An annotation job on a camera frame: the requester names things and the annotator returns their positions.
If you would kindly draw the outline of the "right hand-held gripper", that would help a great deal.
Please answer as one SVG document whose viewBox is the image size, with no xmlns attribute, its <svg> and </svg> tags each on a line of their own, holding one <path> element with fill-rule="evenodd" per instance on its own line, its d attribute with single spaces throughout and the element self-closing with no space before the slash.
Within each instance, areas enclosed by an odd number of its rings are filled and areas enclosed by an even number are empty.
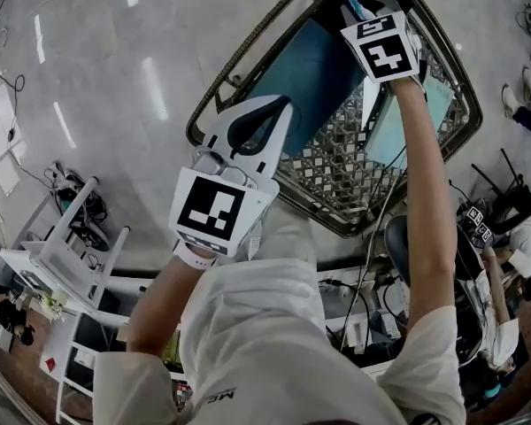
<svg viewBox="0 0 531 425">
<path fill-rule="evenodd" d="M 345 91 L 361 91 L 360 125 L 365 127 L 385 83 L 419 74 L 420 42 L 405 13 L 396 12 L 395 0 L 347 1 L 364 21 L 340 31 L 339 81 Z"/>
</svg>

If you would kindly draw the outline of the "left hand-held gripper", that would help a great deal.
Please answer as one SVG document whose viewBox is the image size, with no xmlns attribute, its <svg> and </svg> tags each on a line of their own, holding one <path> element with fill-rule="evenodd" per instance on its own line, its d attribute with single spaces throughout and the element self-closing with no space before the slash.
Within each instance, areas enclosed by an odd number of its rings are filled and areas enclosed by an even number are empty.
<svg viewBox="0 0 531 425">
<path fill-rule="evenodd" d="M 273 178 L 293 105 L 283 95 L 253 97 L 218 115 L 183 167 L 169 228 L 184 243 L 234 256 L 277 197 Z"/>
</svg>

